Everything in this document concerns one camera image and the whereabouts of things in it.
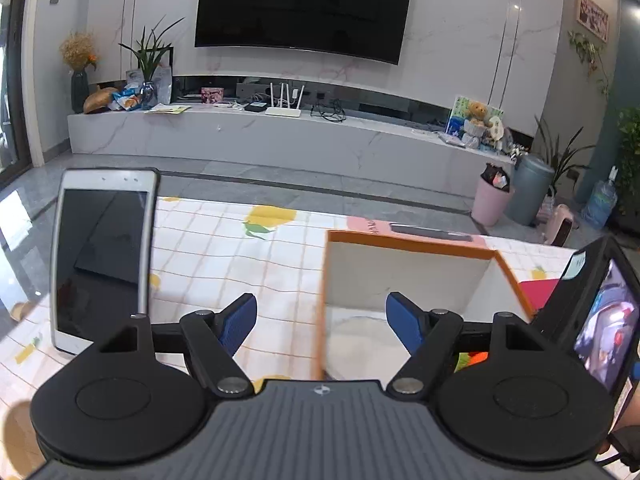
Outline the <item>framed wall picture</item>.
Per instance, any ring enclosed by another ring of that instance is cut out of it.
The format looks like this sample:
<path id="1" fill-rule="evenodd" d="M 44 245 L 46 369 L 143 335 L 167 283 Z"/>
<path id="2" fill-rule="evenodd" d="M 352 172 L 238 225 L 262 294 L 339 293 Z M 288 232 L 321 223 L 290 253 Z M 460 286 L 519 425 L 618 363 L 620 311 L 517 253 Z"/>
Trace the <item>framed wall picture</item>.
<path id="1" fill-rule="evenodd" d="M 610 16 L 594 0 L 576 0 L 576 20 L 603 42 L 608 41 Z"/>

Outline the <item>white tablet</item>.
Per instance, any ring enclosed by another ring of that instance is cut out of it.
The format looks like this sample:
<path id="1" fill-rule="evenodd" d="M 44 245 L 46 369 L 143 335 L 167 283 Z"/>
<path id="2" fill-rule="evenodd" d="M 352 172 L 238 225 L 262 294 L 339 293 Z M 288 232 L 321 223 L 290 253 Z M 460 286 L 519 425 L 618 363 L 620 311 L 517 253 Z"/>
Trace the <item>white tablet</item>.
<path id="1" fill-rule="evenodd" d="M 72 168 L 62 174 L 51 249 L 51 338 L 78 354 L 149 310 L 160 173 Z"/>

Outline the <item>white round towel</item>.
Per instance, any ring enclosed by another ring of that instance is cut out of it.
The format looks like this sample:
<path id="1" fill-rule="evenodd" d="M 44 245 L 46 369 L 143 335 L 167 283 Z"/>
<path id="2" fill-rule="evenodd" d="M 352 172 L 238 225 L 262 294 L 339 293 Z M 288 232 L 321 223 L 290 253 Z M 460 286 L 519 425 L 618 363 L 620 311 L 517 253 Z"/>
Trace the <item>white round towel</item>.
<path id="1" fill-rule="evenodd" d="M 336 380 L 377 379 L 386 385 L 409 357 L 382 318 L 338 322 L 326 338 L 326 374 Z"/>

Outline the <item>pink waste basket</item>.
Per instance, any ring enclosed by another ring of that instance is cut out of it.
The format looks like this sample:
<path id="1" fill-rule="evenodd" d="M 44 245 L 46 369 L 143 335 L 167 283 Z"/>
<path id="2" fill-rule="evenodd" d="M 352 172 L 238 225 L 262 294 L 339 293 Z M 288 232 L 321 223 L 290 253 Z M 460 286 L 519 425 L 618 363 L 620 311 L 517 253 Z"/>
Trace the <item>pink waste basket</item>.
<path id="1" fill-rule="evenodd" d="M 471 217 L 482 226 L 494 226 L 510 202 L 511 178 L 500 166 L 486 164 L 480 174 Z"/>

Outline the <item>round bread loaf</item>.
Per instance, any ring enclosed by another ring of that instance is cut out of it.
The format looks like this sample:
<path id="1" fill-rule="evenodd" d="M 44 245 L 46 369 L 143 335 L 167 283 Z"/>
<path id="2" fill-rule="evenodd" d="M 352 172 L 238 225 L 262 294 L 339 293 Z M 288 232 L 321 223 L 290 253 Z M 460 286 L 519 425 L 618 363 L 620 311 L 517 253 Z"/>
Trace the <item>round bread loaf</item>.
<path id="1" fill-rule="evenodd" d="M 105 110 L 113 102 L 113 94 L 117 91 L 115 87 L 106 87 L 96 90 L 85 99 L 82 111 L 85 114 L 92 114 Z"/>

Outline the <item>white marble TV bench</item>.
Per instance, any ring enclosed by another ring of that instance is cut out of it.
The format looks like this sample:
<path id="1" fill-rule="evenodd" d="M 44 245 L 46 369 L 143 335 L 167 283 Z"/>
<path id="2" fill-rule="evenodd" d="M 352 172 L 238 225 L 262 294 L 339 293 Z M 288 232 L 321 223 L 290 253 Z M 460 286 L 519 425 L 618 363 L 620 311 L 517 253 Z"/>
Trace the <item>white marble TV bench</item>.
<path id="1" fill-rule="evenodd" d="M 214 160 L 335 174 L 471 197 L 489 164 L 509 157 L 445 143 L 437 134 L 377 120 L 328 122 L 207 105 L 179 115 L 106 112 L 70 115 L 77 154 Z"/>

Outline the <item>orange crochet carrot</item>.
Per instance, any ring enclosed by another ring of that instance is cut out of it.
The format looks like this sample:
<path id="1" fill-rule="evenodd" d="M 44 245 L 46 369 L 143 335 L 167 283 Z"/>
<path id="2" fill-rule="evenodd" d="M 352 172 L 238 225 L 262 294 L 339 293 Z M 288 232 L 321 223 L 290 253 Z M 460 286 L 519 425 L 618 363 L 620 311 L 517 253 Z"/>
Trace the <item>orange crochet carrot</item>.
<path id="1" fill-rule="evenodd" d="M 487 352 L 460 352 L 456 366 L 456 371 L 463 370 L 469 366 L 480 364 L 488 359 Z"/>

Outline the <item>green plant in vase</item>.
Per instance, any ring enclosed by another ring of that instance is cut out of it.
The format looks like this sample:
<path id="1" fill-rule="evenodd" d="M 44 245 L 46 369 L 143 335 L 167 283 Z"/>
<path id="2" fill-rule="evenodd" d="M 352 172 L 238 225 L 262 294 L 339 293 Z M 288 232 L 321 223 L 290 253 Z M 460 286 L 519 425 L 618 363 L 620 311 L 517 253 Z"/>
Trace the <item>green plant in vase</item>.
<path id="1" fill-rule="evenodd" d="M 153 77 L 160 66 L 162 57 L 172 49 L 170 42 L 165 42 L 165 35 L 183 21 L 179 18 L 160 29 L 163 19 L 161 18 L 153 27 L 142 29 L 142 34 L 134 46 L 119 43 L 119 47 L 130 52 L 137 60 L 138 67 L 142 71 L 142 84 L 139 87 L 140 107 L 142 110 L 150 110 L 158 103 L 157 84 Z"/>

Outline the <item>red Wonderlab box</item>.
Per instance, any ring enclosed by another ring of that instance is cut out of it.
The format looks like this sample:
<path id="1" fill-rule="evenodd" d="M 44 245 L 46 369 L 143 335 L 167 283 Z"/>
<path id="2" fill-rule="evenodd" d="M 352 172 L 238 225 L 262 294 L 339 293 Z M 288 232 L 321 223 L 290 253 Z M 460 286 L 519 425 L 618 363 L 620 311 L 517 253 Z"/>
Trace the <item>red Wonderlab box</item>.
<path id="1" fill-rule="evenodd" d="M 520 283 L 520 289 L 532 306 L 534 313 L 544 307 L 558 281 L 557 278 L 548 278 L 548 280 L 531 280 Z"/>

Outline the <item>pink small heater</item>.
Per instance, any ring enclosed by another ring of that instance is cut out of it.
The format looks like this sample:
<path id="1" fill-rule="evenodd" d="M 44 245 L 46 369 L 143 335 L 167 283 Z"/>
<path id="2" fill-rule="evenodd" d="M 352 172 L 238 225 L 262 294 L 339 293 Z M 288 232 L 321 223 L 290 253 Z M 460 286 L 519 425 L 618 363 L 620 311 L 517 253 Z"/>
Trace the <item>pink small heater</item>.
<path id="1" fill-rule="evenodd" d="M 544 228 L 544 244 L 563 247 L 578 226 L 579 220 L 574 211 L 565 204 L 559 204 Z"/>

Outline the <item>teddy bear bouquet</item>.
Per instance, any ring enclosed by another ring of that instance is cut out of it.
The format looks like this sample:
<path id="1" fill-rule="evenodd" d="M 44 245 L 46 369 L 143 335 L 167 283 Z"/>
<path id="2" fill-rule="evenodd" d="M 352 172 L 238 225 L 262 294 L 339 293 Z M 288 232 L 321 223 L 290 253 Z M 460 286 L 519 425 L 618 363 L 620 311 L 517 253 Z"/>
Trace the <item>teddy bear bouquet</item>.
<path id="1" fill-rule="evenodd" d="M 505 153 L 510 141 L 504 111 L 483 102 L 457 96 L 446 125 L 446 133 L 458 138 L 465 148 Z"/>

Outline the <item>white wifi router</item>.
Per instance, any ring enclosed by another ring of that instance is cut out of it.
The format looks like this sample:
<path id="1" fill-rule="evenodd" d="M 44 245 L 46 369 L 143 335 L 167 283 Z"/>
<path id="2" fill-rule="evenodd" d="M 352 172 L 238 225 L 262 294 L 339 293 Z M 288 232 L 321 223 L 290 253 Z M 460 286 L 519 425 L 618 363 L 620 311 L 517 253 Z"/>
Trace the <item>white wifi router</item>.
<path id="1" fill-rule="evenodd" d="M 290 84 L 280 84 L 279 95 L 270 84 L 270 104 L 265 110 L 267 116 L 299 118 L 302 116 L 302 101 L 305 86 L 291 88 Z"/>

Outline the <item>orange cardboard box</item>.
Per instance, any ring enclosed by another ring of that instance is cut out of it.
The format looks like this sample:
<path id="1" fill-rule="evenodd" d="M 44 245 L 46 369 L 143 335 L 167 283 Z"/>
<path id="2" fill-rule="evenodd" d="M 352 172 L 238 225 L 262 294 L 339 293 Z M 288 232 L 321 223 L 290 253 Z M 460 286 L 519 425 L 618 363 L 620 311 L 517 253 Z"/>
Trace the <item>orange cardboard box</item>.
<path id="1" fill-rule="evenodd" d="M 489 322 L 498 311 L 524 320 L 534 315 L 515 275 L 495 250 L 469 256 L 412 252 L 332 242 L 328 236 L 333 231 L 326 234 L 324 248 L 314 379 L 334 379 L 324 369 L 331 328 L 356 316 L 386 322 L 391 292 L 401 292 L 424 311 L 444 309 L 468 322 Z"/>

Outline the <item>potted plant by bin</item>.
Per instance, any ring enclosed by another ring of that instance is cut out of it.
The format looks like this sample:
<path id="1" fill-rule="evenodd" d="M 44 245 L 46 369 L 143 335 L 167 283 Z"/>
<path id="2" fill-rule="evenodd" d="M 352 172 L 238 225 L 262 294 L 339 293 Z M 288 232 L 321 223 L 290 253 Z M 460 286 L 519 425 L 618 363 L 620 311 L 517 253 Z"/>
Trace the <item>potted plant by bin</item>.
<path id="1" fill-rule="evenodd" d="M 558 192 L 559 180 L 566 177 L 570 171 L 586 170 L 587 164 L 575 162 L 575 157 L 582 152 L 593 150 L 594 144 L 576 146 L 575 143 L 582 135 L 584 127 L 580 126 L 568 139 L 564 146 L 561 146 L 561 136 L 553 134 L 544 118 L 535 118 L 536 138 L 540 141 L 540 149 L 536 151 L 539 158 L 553 170 L 553 177 L 550 184 L 550 191 L 553 195 Z"/>

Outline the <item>dried yellow flowers vase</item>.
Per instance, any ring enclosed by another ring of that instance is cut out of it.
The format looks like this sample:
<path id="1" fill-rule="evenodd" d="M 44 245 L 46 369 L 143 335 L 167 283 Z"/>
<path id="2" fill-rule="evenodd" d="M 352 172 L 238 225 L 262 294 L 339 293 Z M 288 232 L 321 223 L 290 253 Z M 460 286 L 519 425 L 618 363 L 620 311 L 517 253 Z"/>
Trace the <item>dried yellow flowers vase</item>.
<path id="1" fill-rule="evenodd" d="M 64 64 L 72 71 L 70 77 L 70 100 L 75 114 L 84 111 L 85 100 L 89 96 L 87 68 L 96 68 L 98 55 L 93 36 L 88 32 L 72 32 L 60 47 Z"/>

